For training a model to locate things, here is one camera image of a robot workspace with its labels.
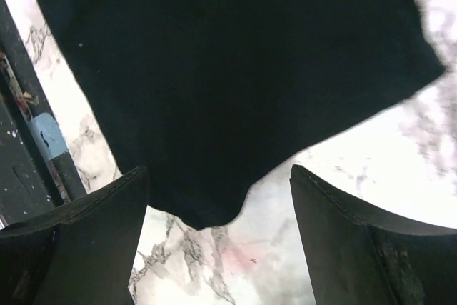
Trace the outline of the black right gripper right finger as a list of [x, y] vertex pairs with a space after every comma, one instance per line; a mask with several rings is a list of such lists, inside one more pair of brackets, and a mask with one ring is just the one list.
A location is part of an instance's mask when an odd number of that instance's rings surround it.
[[455, 229], [374, 206], [299, 165], [290, 185], [317, 304], [456, 304]]

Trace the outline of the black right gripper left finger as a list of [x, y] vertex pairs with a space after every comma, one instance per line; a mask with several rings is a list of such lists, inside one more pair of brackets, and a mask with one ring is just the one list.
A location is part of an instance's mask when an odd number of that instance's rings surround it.
[[132, 304], [129, 279], [149, 177], [137, 167], [98, 191], [1, 230], [1, 303]]

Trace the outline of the black underwear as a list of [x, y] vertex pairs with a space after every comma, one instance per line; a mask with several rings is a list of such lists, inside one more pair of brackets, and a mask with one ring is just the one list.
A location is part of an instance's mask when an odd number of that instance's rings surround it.
[[194, 229], [444, 71], [415, 0], [37, 0], [118, 168]]

